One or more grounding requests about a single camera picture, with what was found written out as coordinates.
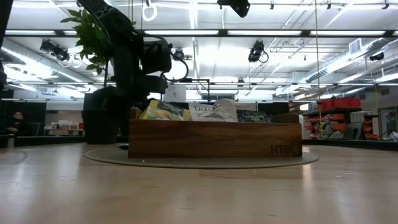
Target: wooden planter box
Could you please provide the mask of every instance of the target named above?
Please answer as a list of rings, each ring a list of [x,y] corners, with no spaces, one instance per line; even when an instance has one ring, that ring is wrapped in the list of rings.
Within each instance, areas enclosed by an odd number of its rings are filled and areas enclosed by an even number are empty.
[[[301,157],[301,125],[131,119],[128,156]]]

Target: ceiling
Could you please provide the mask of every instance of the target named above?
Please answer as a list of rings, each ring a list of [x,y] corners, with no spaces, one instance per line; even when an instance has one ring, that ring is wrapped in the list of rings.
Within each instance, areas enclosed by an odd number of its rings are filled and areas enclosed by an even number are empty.
[[[14,0],[9,30],[71,30],[73,22],[59,23],[69,16],[68,9],[78,11],[76,1],[69,0]],[[106,1],[125,15],[136,21],[136,29],[338,29],[338,30],[395,30],[398,29],[398,1],[388,1],[389,8],[382,10],[384,0],[331,0],[331,8],[327,9],[327,1],[318,0],[317,13],[313,0],[275,0],[274,9],[270,10],[271,1],[249,1],[252,5],[248,15],[240,18],[230,7],[220,7],[212,0],[153,0],[151,6],[156,7],[157,14],[151,21],[142,19],[142,3],[145,1]],[[153,9],[145,11],[150,17]],[[70,54],[77,54],[81,48],[75,47],[78,39],[74,37],[7,37],[23,48],[58,63],[50,55],[41,52],[40,45],[44,39],[50,39],[68,49]],[[210,78],[217,82],[236,82],[245,78],[246,82],[292,82],[294,74],[306,74],[317,66],[323,66],[328,60],[348,50],[348,44],[357,38],[273,38],[273,37],[167,37],[174,47],[183,49],[186,55],[194,54],[196,47],[197,73],[194,62],[187,61],[190,67],[189,77]],[[269,61],[249,63],[250,48],[256,40],[262,40],[269,54]],[[391,44],[384,49],[385,60],[395,58],[396,45]],[[365,59],[347,63],[335,70],[344,73],[345,77],[366,70]],[[90,64],[83,60],[63,63],[72,74],[83,75],[91,82],[103,82],[104,76],[94,75],[85,68]],[[184,67],[180,62],[173,62],[169,76],[180,78]],[[327,82],[339,82],[341,76],[332,75]],[[278,86],[264,86],[260,89],[275,89]],[[296,89],[299,95],[303,88]]]

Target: circular platform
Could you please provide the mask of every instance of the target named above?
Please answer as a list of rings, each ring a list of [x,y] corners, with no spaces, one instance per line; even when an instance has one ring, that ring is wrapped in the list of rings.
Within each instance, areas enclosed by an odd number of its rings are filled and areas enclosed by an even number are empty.
[[[97,149],[86,152],[88,159],[113,164],[181,169],[250,169],[294,166],[318,160],[318,156],[303,152],[302,157],[285,158],[128,158],[127,150]]]

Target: white bag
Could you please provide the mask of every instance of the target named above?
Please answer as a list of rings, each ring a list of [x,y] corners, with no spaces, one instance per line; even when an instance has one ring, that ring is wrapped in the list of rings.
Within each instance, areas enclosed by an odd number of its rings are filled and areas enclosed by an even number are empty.
[[[233,100],[221,99],[214,105],[190,103],[192,121],[226,121],[238,122],[236,108]]]

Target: air duct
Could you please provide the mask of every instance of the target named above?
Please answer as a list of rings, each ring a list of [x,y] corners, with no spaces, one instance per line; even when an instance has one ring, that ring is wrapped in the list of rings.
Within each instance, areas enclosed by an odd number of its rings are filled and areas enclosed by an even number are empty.
[[[47,59],[9,39],[4,39],[1,51],[8,55],[12,55],[14,58],[19,58],[19,60],[24,61],[26,65],[29,64],[29,60],[33,61],[34,66],[38,67],[41,65],[42,67],[46,67],[48,70],[51,70],[53,73],[58,73],[75,82],[92,82],[89,78],[86,78],[68,68],[64,68],[57,62]]]
[[[306,81],[310,83],[317,78],[322,76],[331,74],[349,64],[352,63],[353,60],[359,59],[360,57],[367,57],[371,54],[376,53],[378,50],[381,50],[386,45],[395,41],[394,38],[379,38],[379,39],[357,39],[350,44],[349,50],[344,51],[343,53],[327,60],[320,66],[319,73],[318,68],[315,68],[309,71],[306,78],[304,78],[301,82]]]

